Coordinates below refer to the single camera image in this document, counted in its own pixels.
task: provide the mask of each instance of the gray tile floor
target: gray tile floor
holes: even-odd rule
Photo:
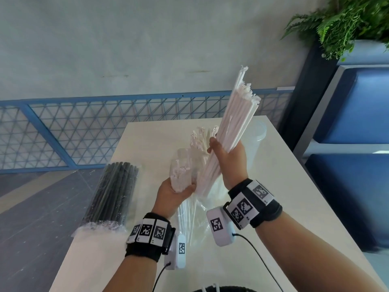
[[[0,214],[2,291],[49,291],[102,171],[75,171]],[[39,176],[0,176],[0,196]]]

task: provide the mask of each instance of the forearm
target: forearm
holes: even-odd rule
[[[383,291],[350,259],[286,213],[255,230],[299,292]]]
[[[157,263],[147,257],[127,256],[103,292],[151,292]]]

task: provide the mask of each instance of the beige floor stripe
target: beige floor stripe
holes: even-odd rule
[[[23,202],[25,199],[35,195],[37,192],[44,190],[46,187],[55,184],[57,181],[72,174],[72,171],[51,171],[38,178],[27,182],[26,184],[10,191],[0,197],[0,214],[11,209],[13,206]]]

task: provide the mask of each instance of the left hand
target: left hand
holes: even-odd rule
[[[196,185],[188,186],[183,192],[176,193],[172,189],[170,178],[162,182],[158,189],[157,199],[151,212],[170,219],[183,201],[195,191]]]

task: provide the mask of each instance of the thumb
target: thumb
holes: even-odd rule
[[[189,198],[195,190],[196,190],[196,185],[188,186],[185,190],[183,190],[182,193],[180,193],[182,200],[184,201],[187,198]]]
[[[219,163],[223,160],[227,152],[223,149],[221,146],[221,143],[217,141],[215,137],[211,137],[209,139],[209,146],[212,148],[212,151],[215,152],[215,155],[217,156],[217,159],[219,160]]]

